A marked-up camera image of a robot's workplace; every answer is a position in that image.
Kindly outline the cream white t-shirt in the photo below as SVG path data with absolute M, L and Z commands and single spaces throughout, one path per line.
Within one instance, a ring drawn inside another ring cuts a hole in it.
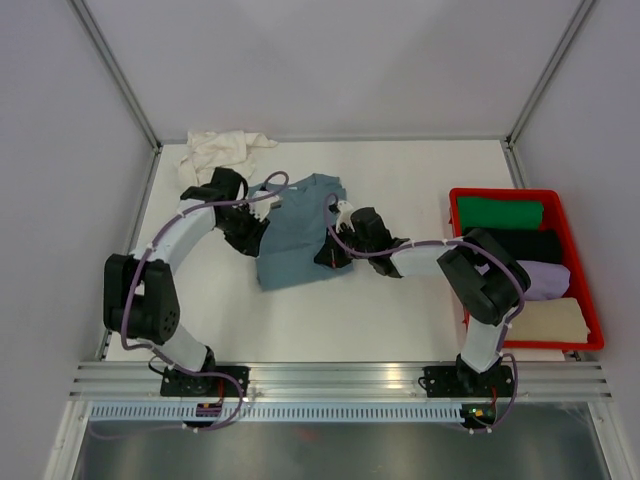
M 227 168 L 248 180 L 256 170 L 254 153 L 275 148 L 278 142 L 264 133 L 232 130 L 189 131 L 187 153 L 176 163 L 177 182 L 182 189 L 203 186 L 216 168 Z

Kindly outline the blue-grey t-shirt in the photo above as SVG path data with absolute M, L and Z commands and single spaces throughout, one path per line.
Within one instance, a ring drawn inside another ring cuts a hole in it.
M 280 193 L 281 205 L 267 217 L 259 256 L 255 260 L 258 283 L 264 291 L 325 281 L 348 275 L 354 266 L 322 265 L 314 261 L 326 239 L 324 200 L 334 193 L 347 198 L 338 177 L 314 173 Z

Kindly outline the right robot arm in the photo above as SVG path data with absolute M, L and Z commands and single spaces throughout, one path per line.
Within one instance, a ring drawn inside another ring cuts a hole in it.
M 327 199 L 325 244 L 314 261 L 333 269 L 365 260 L 381 276 L 406 278 L 442 275 L 469 315 L 459 354 L 459 388 L 478 395 L 492 381 L 505 330 L 524 307 L 528 274 L 485 230 L 465 237 L 413 241 L 391 234 L 372 207 Z

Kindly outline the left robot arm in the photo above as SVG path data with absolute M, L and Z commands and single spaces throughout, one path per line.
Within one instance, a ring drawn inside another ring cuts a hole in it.
M 104 266 L 103 323 L 126 351 L 148 350 L 183 375 L 184 385 L 206 396 L 218 384 L 212 349 L 181 324 L 174 274 L 193 248 L 218 230 L 242 255 L 256 258 L 281 201 L 266 185 L 252 193 L 233 169 L 217 167 L 208 183 L 180 195 L 176 213 L 147 245 L 113 254 Z

